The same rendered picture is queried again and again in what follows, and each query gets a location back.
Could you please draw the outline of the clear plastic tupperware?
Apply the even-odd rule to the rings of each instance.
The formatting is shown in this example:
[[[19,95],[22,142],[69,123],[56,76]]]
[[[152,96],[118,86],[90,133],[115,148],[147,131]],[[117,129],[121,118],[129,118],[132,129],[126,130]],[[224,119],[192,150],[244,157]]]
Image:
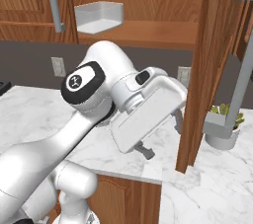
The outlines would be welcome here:
[[[124,4],[108,1],[92,2],[74,7],[77,31],[95,35],[124,22]]]

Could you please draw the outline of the wooden cabinet shelf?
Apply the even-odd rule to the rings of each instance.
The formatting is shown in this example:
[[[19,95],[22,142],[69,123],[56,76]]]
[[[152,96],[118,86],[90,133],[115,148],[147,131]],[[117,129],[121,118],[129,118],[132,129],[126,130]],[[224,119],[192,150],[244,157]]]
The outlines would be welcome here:
[[[122,46],[192,50],[195,47],[202,0],[73,0],[124,5],[124,23],[97,35],[78,35],[83,44],[100,39]]]

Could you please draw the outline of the green plant in white pot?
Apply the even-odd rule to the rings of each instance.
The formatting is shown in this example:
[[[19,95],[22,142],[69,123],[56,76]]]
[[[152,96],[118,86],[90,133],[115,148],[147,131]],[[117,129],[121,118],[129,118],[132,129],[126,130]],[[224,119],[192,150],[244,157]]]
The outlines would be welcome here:
[[[240,132],[239,125],[245,121],[243,113],[239,112],[233,125],[231,135],[227,139],[215,136],[218,132],[217,127],[224,125],[225,118],[228,114],[229,104],[221,104],[219,106],[212,106],[205,118],[205,141],[209,146],[217,150],[231,150],[234,147]]]

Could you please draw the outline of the black hob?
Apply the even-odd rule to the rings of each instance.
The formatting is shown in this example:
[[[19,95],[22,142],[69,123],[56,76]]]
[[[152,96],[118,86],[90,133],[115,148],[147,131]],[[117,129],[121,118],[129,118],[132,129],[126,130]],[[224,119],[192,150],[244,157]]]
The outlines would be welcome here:
[[[8,90],[12,88],[12,84],[9,81],[0,81],[0,96],[5,94]]]

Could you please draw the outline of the white wall outlet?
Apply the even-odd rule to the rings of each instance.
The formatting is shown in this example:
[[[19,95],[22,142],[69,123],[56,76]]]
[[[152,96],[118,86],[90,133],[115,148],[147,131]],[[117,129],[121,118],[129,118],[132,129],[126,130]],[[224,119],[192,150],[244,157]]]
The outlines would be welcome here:
[[[61,57],[53,57],[51,63],[55,77],[64,77],[66,75],[64,61]]]
[[[190,77],[191,77],[191,68],[190,68],[190,67],[184,67],[184,66],[179,66],[179,67],[178,67],[177,79],[178,79],[185,87],[188,87],[188,86],[189,86]]]

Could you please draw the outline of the wooden wall cabinet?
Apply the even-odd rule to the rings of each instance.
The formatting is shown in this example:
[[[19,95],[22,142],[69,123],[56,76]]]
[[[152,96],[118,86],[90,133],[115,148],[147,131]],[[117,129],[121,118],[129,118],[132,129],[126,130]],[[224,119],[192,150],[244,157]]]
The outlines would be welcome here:
[[[242,60],[246,50],[247,41],[253,27],[253,1],[242,1],[236,23],[235,36],[231,53]]]

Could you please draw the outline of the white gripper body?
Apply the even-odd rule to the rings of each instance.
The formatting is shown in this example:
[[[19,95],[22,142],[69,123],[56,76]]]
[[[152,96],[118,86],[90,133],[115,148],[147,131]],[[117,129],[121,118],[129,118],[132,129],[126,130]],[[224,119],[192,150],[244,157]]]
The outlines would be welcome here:
[[[120,112],[111,122],[111,132],[119,150],[127,153],[150,134],[171,113],[182,108],[187,88],[177,79],[157,76],[144,87],[143,101],[130,112]]]

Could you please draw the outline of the wooden base cabinet door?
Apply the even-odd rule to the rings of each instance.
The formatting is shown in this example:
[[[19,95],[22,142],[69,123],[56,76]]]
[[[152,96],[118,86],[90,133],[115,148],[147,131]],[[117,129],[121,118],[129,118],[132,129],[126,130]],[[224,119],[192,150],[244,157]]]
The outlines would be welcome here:
[[[100,224],[158,224],[160,198],[161,185],[99,175],[88,204]]]

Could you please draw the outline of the open wooden cabinet door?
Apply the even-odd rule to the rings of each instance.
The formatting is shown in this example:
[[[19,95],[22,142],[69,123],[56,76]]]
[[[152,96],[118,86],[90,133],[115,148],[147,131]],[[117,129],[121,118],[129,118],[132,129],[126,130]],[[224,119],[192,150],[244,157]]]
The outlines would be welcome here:
[[[195,163],[203,127],[235,34],[239,3],[203,0],[176,170]]]

